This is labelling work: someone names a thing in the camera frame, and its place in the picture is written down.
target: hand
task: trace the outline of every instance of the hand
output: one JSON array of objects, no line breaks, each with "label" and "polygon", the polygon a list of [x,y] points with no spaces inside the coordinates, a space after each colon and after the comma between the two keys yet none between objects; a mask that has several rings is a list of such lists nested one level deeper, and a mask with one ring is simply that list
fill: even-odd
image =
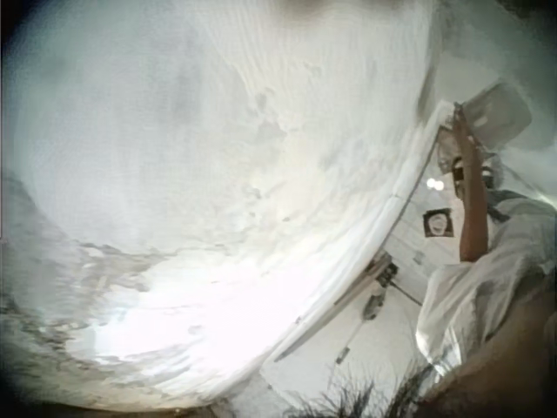
[{"label": "hand", "polygon": [[479,165],[482,164],[481,145],[470,132],[470,127],[462,111],[462,106],[456,104],[453,114],[453,133],[457,144],[460,148],[462,156],[462,165]]}]

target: small framed picture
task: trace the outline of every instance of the small framed picture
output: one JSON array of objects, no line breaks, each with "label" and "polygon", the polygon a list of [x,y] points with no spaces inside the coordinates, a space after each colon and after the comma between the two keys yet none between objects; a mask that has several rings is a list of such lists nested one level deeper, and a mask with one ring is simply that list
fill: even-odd
[{"label": "small framed picture", "polygon": [[454,237],[451,209],[435,209],[424,213],[424,234],[426,237]]}]

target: white shirt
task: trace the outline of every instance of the white shirt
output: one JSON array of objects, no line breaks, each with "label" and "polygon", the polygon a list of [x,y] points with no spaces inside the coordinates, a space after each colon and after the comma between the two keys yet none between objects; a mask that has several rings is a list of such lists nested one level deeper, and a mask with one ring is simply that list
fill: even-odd
[{"label": "white shirt", "polygon": [[497,331],[509,307],[541,285],[522,280],[530,269],[548,273],[555,265],[551,206],[510,199],[497,209],[511,219],[496,227],[489,253],[475,263],[443,266],[429,280],[416,341],[441,375],[466,362]]}]

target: person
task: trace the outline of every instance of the person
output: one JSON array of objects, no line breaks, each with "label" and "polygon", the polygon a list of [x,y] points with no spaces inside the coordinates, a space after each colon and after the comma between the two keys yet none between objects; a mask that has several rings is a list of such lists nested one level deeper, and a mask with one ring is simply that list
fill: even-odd
[{"label": "person", "polygon": [[485,188],[482,150],[459,105],[453,132],[465,216],[460,263],[433,273],[419,314],[416,343],[429,365],[379,413],[370,384],[289,418],[557,416],[555,210]]}]

